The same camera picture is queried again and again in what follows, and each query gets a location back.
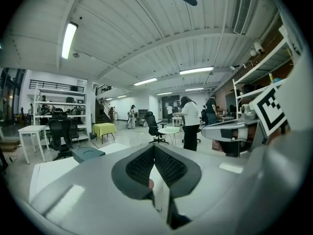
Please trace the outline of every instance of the white floor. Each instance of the white floor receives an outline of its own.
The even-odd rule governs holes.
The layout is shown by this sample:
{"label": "white floor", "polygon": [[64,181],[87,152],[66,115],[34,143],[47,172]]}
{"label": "white floor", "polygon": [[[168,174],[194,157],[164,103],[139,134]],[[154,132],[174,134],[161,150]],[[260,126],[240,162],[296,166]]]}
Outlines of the white floor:
{"label": "white floor", "polygon": [[[118,142],[127,146],[137,146],[143,143],[148,143],[153,140],[152,136],[149,135],[148,127],[138,127],[134,130],[129,130],[126,128],[125,121],[117,121],[115,123],[117,127],[117,133],[114,134],[115,141],[113,140],[112,135],[109,135],[109,138],[106,135],[103,137],[103,144],[101,144],[101,139],[92,140],[91,142],[87,141],[80,141],[81,147],[92,146],[94,148],[101,148],[112,144],[114,142]],[[198,142],[197,152],[202,152],[206,154],[215,154],[224,156],[223,152],[214,151],[211,149],[212,147],[212,140],[206,139],[198,133],[198,138],[201,139],[201,142]],[[183,133],[176,134],[176,145],[177,147],[183,148],[183,143],[181,142],[183,139]],[[166,140],[171,144],[171,139],[169,137]],[[38,163],[43,163],[43,159],[41,157],[40,151],[36,153],[33,151],[33,147],[31,144],[30,137],[25,138],[25,146],[26,150],[28,151],[28,157],[30,160],[30,164],[28,165],[25,161],[25,157],[22,151],[22,148],[19,147],[13,153],[4,153],[7,162],[9,163],[9,167],[6,170],[5,179],[8,183],[8,187],[11,190],[12,194],[17,195],[28,202],[29,197],[29,186],[31,181],[32,172],[34,166]],[[74,148],[78,147],[78,143],[74,143]],[[45,157],[47,161],[52,161],[58,154],[57,151],[50,149],[44,149]]]}

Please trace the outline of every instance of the black and white fiducial marker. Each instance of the black and white fiducial marker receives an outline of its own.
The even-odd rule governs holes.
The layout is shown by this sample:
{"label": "black and white fiducial marker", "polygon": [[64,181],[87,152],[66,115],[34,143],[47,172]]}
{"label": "black and white fiducial marker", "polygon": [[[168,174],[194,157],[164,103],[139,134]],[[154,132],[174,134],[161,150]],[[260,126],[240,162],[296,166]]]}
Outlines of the black and white fiducial marker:
{"label": "black and white fiducial marker", "polygon": [[277,88],[272,84],[252,101],[253,109],[261,120],[267,136],[286,121],[286,116],[275,98],[276,92]]}

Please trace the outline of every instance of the white t-shirt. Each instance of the white t-shirt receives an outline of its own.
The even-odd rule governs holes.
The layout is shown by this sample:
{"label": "white t-shirt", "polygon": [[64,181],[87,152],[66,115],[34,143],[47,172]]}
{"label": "white t-shirt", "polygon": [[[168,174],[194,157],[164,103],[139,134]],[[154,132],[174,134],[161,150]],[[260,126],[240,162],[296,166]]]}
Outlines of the white t-shirt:
{"label": "white t-shirt", "polygon": [[185,126],[200,124],[198,106],[194,102],[186,103],[181,113],[185,115]]}
{"label": "white t-shirt", "polygon": [[167,106],[167,114],[173,114],[173,107],[172,106]]}

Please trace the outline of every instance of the brick wall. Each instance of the brick wall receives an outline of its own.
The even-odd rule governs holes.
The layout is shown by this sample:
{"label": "brick wall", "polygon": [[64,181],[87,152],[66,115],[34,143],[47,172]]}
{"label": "brick wall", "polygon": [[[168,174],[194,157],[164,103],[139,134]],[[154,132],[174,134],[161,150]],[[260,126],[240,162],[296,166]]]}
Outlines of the brick wall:
{"label": "brick wall", "polygon": [[[279,32],[279,28],[282,25],[282,21],[278,20],[276,24],[273,26],[272,30],[269,32],[269,34],[266,36],[262,43],[262,47],[264,49],[264,57],[266,57],[282,40],[283,36]],[[262,61],[262,56],[257,55],[255,57],[251,57],[250,60],[253,62],[253,65],[256,66],[259,62]],[[234,85],[232,82],[232,79],[238,80],[242,76],[244,76],[247,72],[249,72],[252,69],[252,65],[250,62],[247,63],[247,68],[244,69],[243,67],[234,75],[230,78],[229,81],[227,81],[222,87],[220,87],[216,92],[216,104],[220,106],[221,110],[226,110],[226,99],[225,96],[232,93],[231,90],[234,89]],[[278,68],[277,70],[272,72],[272,75],[274,78],[286,78],[290,71],[293,68],[292,61],[286,63],[282,67]],[[261,85],[261,86],[267,86],[270,84],[270,79],[269,76],[265,76],[258,81],[254,82],[253,85]],[[244,84],[238,84],[237,88],[241,89],[241,87]],[[244,98],[242,100],[242,104],[249,103],[250,99],[249,98]]]}

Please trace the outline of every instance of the yellow tablecloth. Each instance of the yellow tablecloth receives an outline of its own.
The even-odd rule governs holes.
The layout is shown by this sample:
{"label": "yellow tablecloth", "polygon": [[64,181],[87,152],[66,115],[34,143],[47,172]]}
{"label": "yellow tablecloth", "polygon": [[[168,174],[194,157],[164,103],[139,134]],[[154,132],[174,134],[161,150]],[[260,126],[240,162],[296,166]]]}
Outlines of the yellow tablecloth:
{"label": "yellow tablecloth", "polygon": [[93,133],[97,134],[97,137],[102,137],[104,134],[115,132],[116,127],[113,123],[98,123],[93,126]]}

